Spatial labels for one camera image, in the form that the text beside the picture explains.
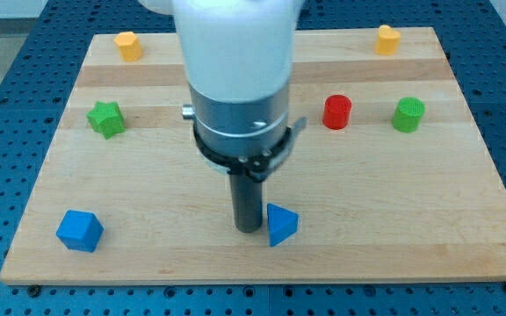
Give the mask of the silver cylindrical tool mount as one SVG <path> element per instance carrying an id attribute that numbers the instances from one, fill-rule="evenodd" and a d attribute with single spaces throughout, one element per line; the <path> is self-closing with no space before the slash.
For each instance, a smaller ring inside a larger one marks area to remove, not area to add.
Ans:
<path id="1" fill-rule="evenodd" d="M 289 85 L 251 101 L 222 102 L 190 88 L 184 119 L 192 122 L 196 146 L 205 162 L 229 176 L 263 182 L 293 151 L 305 117 L 289 124 Z"/>

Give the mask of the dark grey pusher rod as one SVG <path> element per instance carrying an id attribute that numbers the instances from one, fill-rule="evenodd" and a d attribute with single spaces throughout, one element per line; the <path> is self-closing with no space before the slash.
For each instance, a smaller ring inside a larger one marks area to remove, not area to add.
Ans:
<path id="1" fill-rule="evenodd" d="M 230 189 L 236 228 L 253 233 L 263 222 L 262 184 L 245 175 L 230 175 Z"/>

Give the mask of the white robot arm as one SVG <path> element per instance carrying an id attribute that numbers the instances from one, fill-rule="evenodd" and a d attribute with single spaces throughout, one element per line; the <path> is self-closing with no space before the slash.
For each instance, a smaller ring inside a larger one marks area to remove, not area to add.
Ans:
<path id="1" fill-rule="evenodd" d="M 228 174 L 236 228 L 263 222 L 262 183 L 292 152 L 305 118 L 288 123 L 301 1 L 141 0 L 173 17 L 191 103 L 183 107 L 204 159 Z"/>

